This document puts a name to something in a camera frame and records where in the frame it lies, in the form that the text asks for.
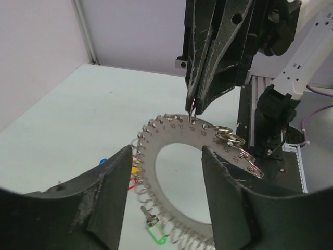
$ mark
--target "green key tag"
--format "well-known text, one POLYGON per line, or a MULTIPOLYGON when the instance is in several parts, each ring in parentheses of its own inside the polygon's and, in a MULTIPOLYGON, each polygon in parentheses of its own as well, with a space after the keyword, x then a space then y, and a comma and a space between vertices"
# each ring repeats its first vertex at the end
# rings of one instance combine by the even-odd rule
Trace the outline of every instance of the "green key tag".
POLYGON ((158 223, 155 223, 153 226, 148 226, 147 230, 157 244, 164 245, 167 242, 168 238, 158 223))

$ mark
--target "blue object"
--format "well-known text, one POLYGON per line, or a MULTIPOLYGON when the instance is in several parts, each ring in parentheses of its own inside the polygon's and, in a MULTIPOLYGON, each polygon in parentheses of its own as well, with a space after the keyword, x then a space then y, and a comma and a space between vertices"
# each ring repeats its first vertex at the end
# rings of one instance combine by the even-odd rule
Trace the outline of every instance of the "blue object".
POLYGON ((106 162, 107 159, 100 160, 99 164, 101 165, 102 163, 106 162))

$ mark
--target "wall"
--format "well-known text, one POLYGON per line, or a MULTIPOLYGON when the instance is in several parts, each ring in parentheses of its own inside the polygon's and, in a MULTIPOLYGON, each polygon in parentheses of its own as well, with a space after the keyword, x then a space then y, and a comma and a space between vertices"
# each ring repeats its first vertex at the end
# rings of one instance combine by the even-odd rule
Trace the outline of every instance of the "wall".
POLYGON ((89 61, 69 0, 0 8, 0 131, 89 61))
MULTIPOLYGON (((175 59, 181 55, 183 48, 186 0, 81 0, 81 3, 101 64, 185 75, 185 70, 175 68, 175 59)), ((289 62, 312 23, 313 20, 297 35, 285 55, 268 58, 258 53, 252 73, 276 77, 289 62)), ((311 83, 333 88, 332 63, 333 55, 330 55, 311 83)))

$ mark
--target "metal key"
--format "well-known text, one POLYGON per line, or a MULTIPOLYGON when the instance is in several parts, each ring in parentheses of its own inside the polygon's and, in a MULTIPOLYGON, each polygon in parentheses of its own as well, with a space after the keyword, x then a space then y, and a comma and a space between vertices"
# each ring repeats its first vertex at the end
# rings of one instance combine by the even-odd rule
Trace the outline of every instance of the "metal key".
POLYGON ((158 221, 159 219, 157 218, 156 215, 152 215, 144 206, 141 206, 141 211, 144 213, 144 215, 146 216, 146 223, 149 225, 149 226, 154 226, 158 221))

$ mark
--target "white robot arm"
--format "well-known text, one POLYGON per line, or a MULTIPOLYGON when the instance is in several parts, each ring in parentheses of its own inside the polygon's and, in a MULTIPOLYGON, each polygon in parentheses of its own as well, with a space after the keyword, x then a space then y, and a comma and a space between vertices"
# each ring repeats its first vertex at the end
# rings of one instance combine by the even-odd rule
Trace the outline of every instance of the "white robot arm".
POLYGON ((303 0, 297 31, 318 12, 312 29, 283 72, 272 81, 279 93, 299 100, 314 73, 333 51, 333 0, 303 0))

